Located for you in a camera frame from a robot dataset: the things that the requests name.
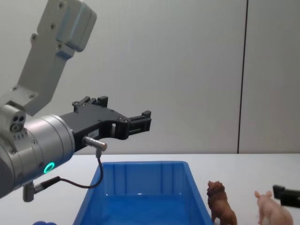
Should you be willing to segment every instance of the blue plastic bin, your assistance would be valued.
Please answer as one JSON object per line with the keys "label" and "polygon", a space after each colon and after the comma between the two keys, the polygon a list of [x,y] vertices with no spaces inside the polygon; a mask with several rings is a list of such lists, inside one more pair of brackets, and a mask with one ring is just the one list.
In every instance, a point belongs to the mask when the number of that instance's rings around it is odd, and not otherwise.
{"label": "blue plastic bin", "polygon": [[[74,225],[211,225],[186,162],[103,163]],[[92,184],[100,177],[99,168]]]}

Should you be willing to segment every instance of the black cable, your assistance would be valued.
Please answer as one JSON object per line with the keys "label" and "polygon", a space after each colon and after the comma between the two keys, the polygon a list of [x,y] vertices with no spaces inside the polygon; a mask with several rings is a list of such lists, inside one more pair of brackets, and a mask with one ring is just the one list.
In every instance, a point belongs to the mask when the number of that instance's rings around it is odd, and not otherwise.
{"label": "black cable", "polygon": [[102,166],[102,163],[101,163],[101,160],[100,158],[98,157],[97,158],[98,160],[98,163],[99,163],[99,168],[100,168],[100,179],[98,180],[98,182],[96,184],[93,184],[93,185],[90,185],[90,186],[85,186],[85,185],[80,185],[80,184],[77,184],[75,182],[72,182],[70,180],[67,180],[67,179],[64,179],[64,178],[60,178],[60,177],[54,177],[50,180],[47,180],[45,182],[42,182],[40,185],[43,187],[43,190],[45,190],[46,188],[52,186],[53,184],[56,184],[57,182],[59,181],[63,181],[63,182],[66,182],[66,183],[69,183],[69,184],[72,184],[76,187],[79,187],[79,188],[85,188],[85,189],[91,189],[91,188],[95,188],[97,187],[103,180],[103,166]]}
{"label": "black cable", "polygon": [[61,178],[60,181],[64,181],[64,182],[69,183],[69,184],[72,184],[72,185],[74,185],[74,186],[76,186],[76,187],[79,187],[79,188],[85,188],[85,189],[91,189],[91,188],[97,187],[97,186],[101,183],[101,181],[103,180],[103,166],[102,166],[102,163],[101,163],[101,161],[100,161],[100,158],[97,158],[97,160],[98,160],[98,163],[99,163],[101,175],[100,175],[100,179],[98,180],[98,182],[97,182],[96,184],[93,184],[93,185],[91,185],[91,186],[85,186],[85,185],[76,184],[76,183],[74,183],[74,182],[72,182],[72,181],[70,181],[70,180],[63,179],[63,178]]}

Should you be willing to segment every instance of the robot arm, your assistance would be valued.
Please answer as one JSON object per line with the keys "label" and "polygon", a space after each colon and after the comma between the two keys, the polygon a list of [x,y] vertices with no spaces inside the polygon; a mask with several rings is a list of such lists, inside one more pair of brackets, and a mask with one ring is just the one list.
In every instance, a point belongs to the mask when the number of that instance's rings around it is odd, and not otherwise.
{"label": "robot arm", "polygon": [[97,15],[79,0],[49,0],[20,79],[0,98],[33,116],[52,99],[68,59],[85,49]]}
{"label": "robot arm", "polygon": [[128,118],[108,109],[107,97],[74,102],[74,111],[61,117],[26,121],[51,101],[65,63],[85,48],[95,21],[79,0],[48,0],[18,84],[0,98],[0,198],[24,187],[24,200],[32,201],[32,181],[74,152],[87,145],[105,150],[101,138],[149,131],[150,111]]}

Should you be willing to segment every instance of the white table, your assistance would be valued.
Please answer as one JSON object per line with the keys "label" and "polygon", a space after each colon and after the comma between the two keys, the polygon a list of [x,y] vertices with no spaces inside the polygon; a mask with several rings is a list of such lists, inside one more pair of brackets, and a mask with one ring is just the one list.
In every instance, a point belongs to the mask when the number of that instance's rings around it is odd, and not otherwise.
{"label": "white table", "polygon": [[[274,184],[300,189],[300,154],[294,155],[103,155],[103,162],[180,160],[188,162],[207,209],[208,180],[223,182],[239,225],[255,225],[258,207],[254,191],[261,193]],[[90,184],[97,167],[95,156],[74,156],[69,162],[39,178],[42,182],[59,175],[81,184]],[[22,201],[22,189],[0,199],[0,224],[31,225],[37,221],[57,225],[73,223],[86,190],[59,182],[35,195],[31,203]],[[294,224],[300,224],[300,209],[288,208]]]}

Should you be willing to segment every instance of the brown lion figurine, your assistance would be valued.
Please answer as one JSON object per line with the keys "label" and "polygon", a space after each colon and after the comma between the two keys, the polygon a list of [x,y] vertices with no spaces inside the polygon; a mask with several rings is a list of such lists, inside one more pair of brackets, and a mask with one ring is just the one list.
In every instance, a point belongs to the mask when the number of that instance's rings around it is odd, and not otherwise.
{"label": "brown lion figurine", "polygon": [[211,209],[211,219],[215,222],[220,219],[220,225],[237,225],[237,219],[234,211],[230,208],[227,201],[225,187],[219,181],[208,182],[208,206]]}

